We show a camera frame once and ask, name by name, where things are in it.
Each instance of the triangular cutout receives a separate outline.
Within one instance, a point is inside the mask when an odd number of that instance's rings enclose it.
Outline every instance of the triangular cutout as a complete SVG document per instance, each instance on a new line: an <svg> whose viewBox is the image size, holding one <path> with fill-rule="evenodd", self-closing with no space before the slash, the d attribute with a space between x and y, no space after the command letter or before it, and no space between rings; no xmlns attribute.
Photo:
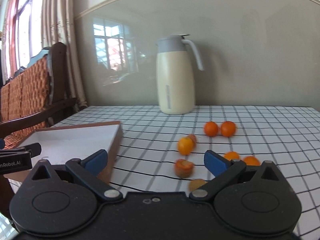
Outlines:
<svg viewBox="0 0 320 240"><path fill-rule="evenodd" d="M272 168L267 167L261 176L262 179L279 180Z"/></svg>
<svg viewBox="0 0 320 240"><path fill-rule="evenodd" d="M36 173L33 175L32 180L39 180L39 179L50 179L50 174L47 171L45 166L40 166Z"/></svg>

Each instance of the window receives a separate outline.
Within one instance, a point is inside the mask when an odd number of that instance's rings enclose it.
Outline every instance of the window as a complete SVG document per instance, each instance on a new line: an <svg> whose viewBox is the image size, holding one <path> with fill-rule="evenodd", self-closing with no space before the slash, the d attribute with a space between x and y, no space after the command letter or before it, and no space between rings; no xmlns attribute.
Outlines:
<svg viewBox="0 0 320 240"><path fill-rule="evenodd" d="M120 74L138 70L129 28L121 23L95 18L94 41L98 64Z"/></svg>
<svg viewBox="0 0 320 240"><path fill-rule="evenodd" d="M15 25L17 68L26 67L41 49L42 0L19 0Z"/></svg>

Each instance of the checkered tablecloth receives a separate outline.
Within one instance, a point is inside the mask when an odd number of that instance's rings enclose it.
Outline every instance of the checkered tablecloth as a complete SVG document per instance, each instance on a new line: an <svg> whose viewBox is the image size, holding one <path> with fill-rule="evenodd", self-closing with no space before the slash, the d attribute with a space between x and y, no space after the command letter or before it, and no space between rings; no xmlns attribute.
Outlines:
<svg viewBox="0 0 320 240"><path fill-rule="evenodd" d="M184 115L167 115L158 106L90 106L55 126L120 120L124 137L111 185L128 191L185 191L191 179L213 179L204 167L210 149L219 154L236 151L278 165L302 203L295 233L304 240L320 237L320 113L311 107L198 106ZM204 135L208 121L233 121L238 130L225 138ZM176 142L187 134L197 136L194 152L177 152ZM195 164L188 179L173 172L178 158Z"/></svg>

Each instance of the curtain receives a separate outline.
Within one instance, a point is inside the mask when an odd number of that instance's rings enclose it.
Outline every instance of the curtain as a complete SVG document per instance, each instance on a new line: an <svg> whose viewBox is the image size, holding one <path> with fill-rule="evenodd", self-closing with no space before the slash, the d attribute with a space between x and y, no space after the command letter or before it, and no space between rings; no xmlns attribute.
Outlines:
<svg viewBox="0 0 320 240"><path fill-rule="evenodd" d="M15 9L17 0L7 0L2 29L1 69L4 81L17 70L15 51Z"/></svg>
<svg viewBox="0 0 320 240"><path fill-rule="evenodd" d="M73 0L43 0L42 47L62 42L67 46L69 96L77 98L78 109L87 106L82 85L73 21Z"/></svg>

